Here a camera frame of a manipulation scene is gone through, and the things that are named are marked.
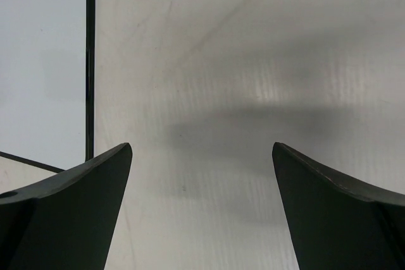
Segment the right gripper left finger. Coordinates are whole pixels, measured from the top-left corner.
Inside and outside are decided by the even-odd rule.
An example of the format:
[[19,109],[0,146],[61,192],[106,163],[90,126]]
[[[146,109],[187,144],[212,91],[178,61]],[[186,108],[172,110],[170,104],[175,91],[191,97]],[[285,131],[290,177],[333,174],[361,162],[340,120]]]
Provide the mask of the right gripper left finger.
[[104,269],[132,162],[123,143],[1,194],[1,269]]

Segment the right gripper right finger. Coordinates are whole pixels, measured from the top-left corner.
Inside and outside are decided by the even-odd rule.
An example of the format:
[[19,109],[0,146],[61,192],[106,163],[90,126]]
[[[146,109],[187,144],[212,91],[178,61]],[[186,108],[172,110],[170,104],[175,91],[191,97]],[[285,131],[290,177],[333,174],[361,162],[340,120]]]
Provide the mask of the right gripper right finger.
[[404,195],[282,143],[272,159],[300,269],[404,269]]

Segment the white whiteboard black frame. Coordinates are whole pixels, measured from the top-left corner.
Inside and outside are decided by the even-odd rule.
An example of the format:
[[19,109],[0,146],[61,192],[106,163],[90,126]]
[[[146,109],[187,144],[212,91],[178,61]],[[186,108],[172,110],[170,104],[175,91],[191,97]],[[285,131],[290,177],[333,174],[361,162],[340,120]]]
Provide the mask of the white whiteboard black frame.
[[1,150],[85,160],[86,0],[1,0]]

